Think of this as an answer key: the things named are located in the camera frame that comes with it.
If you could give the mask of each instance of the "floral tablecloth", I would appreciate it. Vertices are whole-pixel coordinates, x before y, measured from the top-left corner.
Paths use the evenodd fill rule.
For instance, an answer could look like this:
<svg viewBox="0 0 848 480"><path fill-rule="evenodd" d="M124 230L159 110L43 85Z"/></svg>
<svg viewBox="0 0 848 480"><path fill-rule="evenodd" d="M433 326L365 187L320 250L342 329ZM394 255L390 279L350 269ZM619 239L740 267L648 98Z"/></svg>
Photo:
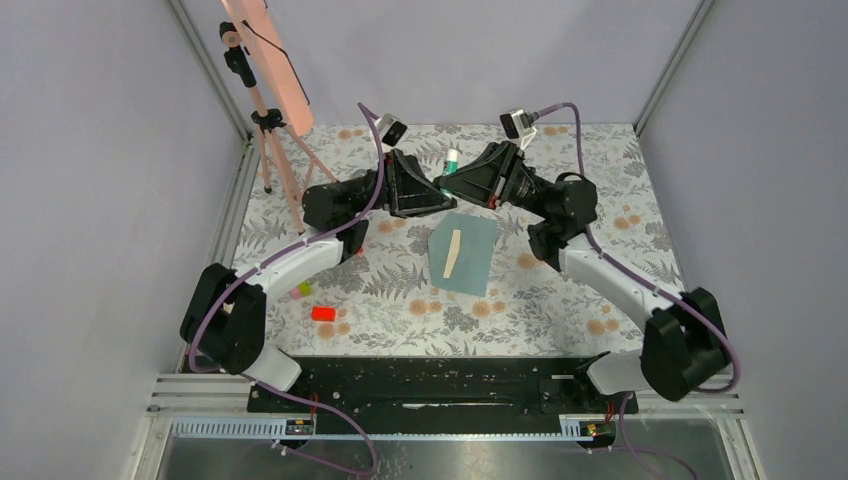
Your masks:
<svg viewBox="0 0 848 480"><path fill-rule="evenodd" d="M494 125L413 125L398 148L417 155L433 178L447 148L458 149L464 165L502 139ZM286 135L283 140L302 181L308 159ZM376 165L364 126L317 126L304 140L340 179ZM587 125L583 148L587 176L598 186L598 239L645 272L680 285L632 127ZM574 126L540 128L526 158L545 178L576 171ZM314 174L313 184L324 181ZM254 182L235 265L262 260L297 238L276 174L272 182L270 195L261 177ZM592 355L641 347L641 333L618 309L533 257L525 229L538 217L508 205L491 211L460 202L456 211L498 222L485 297L430 284L427 237L444 212L398 219L374 211L361 254L311 278L312 295L268 305L267 340L290 355ZM315 305L335 307L339 318L314 322Z"/></svg>

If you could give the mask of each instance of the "white wall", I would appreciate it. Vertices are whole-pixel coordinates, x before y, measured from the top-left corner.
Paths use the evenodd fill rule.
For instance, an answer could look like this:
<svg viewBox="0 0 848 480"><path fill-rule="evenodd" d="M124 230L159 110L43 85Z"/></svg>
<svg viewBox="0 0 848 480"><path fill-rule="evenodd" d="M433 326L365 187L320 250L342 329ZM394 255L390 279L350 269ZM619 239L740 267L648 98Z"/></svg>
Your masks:
<svg viewBox="0 0 848 480"><path fill-rule="evenodd" d="M0 17L0 478L113 480L239 141L163 0Z"/></svg>
<svg viewBox="0 0 848 480"><path fill-rule="evenodd" d="M642 139L769 480L845 478L848 3L722 2Z"/></svg>
<svg viewBox="0 0 848 480"><path fill-rule="evenodd" d="M184 0L242 110L217 0ZM587 122L633 122L698 0L267 0L318 124L362 123L356 102L409 123L497 123L574 101ZM568 121L552 117L550 121Z"/></svg>

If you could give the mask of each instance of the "teal paper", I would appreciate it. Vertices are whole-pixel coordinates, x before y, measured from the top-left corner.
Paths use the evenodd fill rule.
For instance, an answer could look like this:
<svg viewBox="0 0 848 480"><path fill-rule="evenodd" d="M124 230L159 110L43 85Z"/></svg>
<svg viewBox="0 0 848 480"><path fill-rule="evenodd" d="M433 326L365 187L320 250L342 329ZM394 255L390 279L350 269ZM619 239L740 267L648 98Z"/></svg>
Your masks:
<svg viewBox="0 0 848 480"><path fill-rule="evenodd" d="M459 255L444 278L445 263L453 231L459 230ZM449 213L427 239L430 249L430 281L436 288L486 296L492 255L495 253L498 222L462 213Z"/></svg>

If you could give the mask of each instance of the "small bottle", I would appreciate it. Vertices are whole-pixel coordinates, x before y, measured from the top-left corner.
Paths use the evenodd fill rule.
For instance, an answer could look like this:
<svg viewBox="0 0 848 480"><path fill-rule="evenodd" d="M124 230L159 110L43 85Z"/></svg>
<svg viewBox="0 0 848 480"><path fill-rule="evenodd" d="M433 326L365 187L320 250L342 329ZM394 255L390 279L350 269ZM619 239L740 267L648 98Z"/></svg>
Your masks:
<svg viewBox="0 0 848 480"><path fill-rule="evenodd" d="M457 168L459 168L459 150L449 148L448 153L445 156L445 165L442 168L442 176L454 173ZM453 198L453 195L450 193L450 191L445 190L444 188L441 190L442 193Z"/></svg>

